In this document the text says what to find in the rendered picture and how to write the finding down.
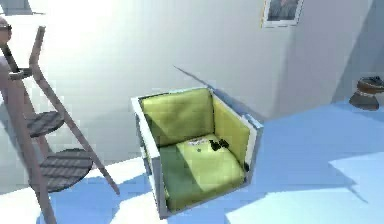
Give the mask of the small white checked object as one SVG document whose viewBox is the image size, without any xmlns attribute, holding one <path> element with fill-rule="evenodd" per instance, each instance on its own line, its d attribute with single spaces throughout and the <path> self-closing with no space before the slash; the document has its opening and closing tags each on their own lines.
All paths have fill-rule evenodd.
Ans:
<svg viewBox="0 0 384 224">
<path fill-rule="evenodd" d="M 196 138 L 196 139 L 192 139 L 192 140 L 188 141 L 187 143 L 190 146 L 198 146 L 198 145 L 201 145 L 201 144 L 205 144 L 207 142 L 209 142 L 209 140 L 206 139 L 206 138 Z"/>
</svg>

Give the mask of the small black object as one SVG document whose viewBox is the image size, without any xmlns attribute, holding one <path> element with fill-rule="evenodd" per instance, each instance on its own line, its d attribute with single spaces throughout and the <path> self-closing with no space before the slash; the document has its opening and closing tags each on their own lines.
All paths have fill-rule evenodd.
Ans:
<svg viewBox="0 0 384 224">
<path fill-rule="evenodd" d="M 221 148 L 224 148 L 224 149 L 229 148 L 229 143 L 224 139 L 220 139 L 219 141 L 210 140 L 209 143 L 213 151 L 217 151 Z"/>
</svg>

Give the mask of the brown ladder shelf stand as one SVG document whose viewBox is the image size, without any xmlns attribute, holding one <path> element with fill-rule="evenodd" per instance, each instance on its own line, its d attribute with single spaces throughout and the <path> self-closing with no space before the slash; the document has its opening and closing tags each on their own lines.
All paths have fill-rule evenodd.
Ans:
<svg viewBox="0 0 384 224">
<path fill-rule="evenodd" d="M 45 79 L 39 56 L 45 28 L 40 26 L 29 58 L 29 66 L 17 65 L 7 44 L 0 45 L 5 64 L 0 64 L 0 93 L 13 126 L 21 157 L 28 173 L 28 183 L 35 192 L 46 224 L 57 224 L 49 195 L 72 187 L 97 167 L 111 188 L 120 190 L 90 146 L 68 111 Z M 23 80 L 32 77 L 54 109 L 37 113 Z M 45 136 L 67 125 L 81 144 L 79 148 L 51 152 Z"/>
</svg>

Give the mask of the brown round vase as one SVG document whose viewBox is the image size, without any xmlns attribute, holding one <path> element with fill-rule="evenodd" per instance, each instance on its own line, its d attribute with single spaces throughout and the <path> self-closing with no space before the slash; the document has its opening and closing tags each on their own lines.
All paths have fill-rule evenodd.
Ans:
<svg viewBox="0 0 384 224">
<path fill-rule="evenodd" d="M 0 45 L 7 44 L 12 37 L 12 26 L 0 16 Z"/>
</svg>

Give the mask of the white framed wall picture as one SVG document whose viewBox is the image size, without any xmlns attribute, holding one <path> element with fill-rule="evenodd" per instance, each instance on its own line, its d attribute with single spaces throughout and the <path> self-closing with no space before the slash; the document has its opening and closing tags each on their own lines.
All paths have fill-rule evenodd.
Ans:
<svg viewBox="0 0 384 224">
<path fill-rule="evenodd" d="M 304 0 L 264 0 L 262 28 L 290 27 L 299 23 Z"/>
</svg>

